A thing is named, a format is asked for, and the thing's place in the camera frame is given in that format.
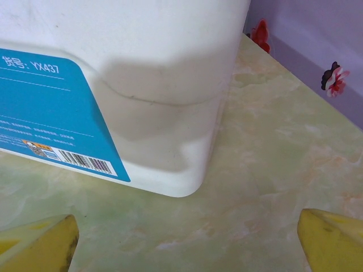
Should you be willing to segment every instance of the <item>blue label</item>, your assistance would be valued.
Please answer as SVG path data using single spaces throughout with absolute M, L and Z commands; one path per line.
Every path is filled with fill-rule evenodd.
M 130 181 L 81 68 L 0 49 L 0 148 Z

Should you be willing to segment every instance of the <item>yellow object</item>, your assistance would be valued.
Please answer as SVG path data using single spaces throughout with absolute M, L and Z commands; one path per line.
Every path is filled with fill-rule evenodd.
M 304 209 L 298 236 L 313 272 L 363 271 L 363 221 Z
M 0 272 L 66 272 L 79 237 L 73 215 L 0 232 Z

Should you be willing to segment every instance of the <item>barcode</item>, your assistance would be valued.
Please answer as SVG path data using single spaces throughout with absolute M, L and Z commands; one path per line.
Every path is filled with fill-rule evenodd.
M 58 149 L 58 152 L 62 155 L 61 160 L 63 162 L 117 176 L 109 161 L 100 160 L 60 149 Z

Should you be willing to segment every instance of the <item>white plastic container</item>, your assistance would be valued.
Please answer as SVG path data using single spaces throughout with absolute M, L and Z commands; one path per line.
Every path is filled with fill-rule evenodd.
M 0 0 L 0 150 L 195 192 L 249 4 Z

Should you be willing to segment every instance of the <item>marble tabletop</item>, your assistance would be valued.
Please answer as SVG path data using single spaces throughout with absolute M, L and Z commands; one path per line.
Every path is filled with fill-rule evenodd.
M 299 214 L 363 219 L 362 152 L 358 128 L 244 36 L 195 194 L 164 197 L 0 153 L 0 228 L 74 214 L 70 271 L 309 271 Z

